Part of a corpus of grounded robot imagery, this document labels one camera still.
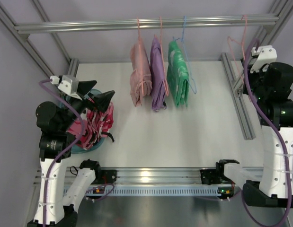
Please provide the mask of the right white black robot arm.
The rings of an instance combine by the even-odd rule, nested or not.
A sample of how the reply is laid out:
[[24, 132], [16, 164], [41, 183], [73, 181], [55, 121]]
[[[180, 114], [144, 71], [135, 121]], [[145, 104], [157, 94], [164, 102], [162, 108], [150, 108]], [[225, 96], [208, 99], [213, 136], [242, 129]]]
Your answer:
[[263, 132], [263, 174], [257, 178], [232, 159], [216, 163], [220, 178], [233, 181], [244, 202], [253, 207], [293, 208], [293, 101], [288, 98], [293, 66], [273, 62], [266, 70], [248, 70], [249, 87], [257, 98]]

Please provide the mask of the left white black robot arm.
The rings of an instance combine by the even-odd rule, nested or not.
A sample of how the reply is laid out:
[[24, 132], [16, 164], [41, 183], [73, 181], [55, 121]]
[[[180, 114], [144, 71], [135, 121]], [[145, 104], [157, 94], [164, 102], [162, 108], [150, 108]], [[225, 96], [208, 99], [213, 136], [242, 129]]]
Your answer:
[[29, 227], [74, 227], [83, 199], [92, 192], [107, 196], [105, 188], [112, 186], [116, 170], [102, 170], [98, 161], [81, 162], [70, 188], [64, 190], [64, 180], [71, 150], [96, 147], [104, 138], [111, 138], [114, 106], [113, 90], [94, 93], [96, 81], [68, 82], [52, 76], [49, 82], [62, 92], [60, 104], [46, 101], [36, 109], [36, 124], [42, 135], [39, 142], [41, 185], [37, 211]]

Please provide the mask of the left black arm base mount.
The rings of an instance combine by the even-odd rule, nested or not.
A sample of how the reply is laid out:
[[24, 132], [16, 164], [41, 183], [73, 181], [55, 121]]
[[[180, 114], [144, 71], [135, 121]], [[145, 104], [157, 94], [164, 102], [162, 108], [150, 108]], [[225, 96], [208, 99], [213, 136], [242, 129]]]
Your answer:
[[93, 184], [114, 183], [117, 180], [117, 170], [104, 169], [96, 171], [96, 178]]

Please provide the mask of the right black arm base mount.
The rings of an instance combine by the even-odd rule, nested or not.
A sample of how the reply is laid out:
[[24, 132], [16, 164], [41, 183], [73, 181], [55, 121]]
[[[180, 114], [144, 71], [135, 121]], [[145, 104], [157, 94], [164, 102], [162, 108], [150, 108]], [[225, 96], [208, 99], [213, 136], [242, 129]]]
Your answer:
[[230, 180], [223, 177], [219, 170], [216, 169], [201, 169], [201, 181], [202, 184], [222, 184], [229, 183]]

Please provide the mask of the pink patterned trousers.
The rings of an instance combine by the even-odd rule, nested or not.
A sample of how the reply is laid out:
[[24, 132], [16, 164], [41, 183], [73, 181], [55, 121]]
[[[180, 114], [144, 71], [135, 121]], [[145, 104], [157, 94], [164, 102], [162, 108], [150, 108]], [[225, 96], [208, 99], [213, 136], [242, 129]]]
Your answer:
[[105, 113], [97, 111], [95, 122], [92, 123], [93, 129], [96, 129], [97, 137], [110, 138], [114, 142], [114, 137], [110, 133], [110, 129], [113, 126], [114, 118], [114, 105], [111, 102], [109, 108]]

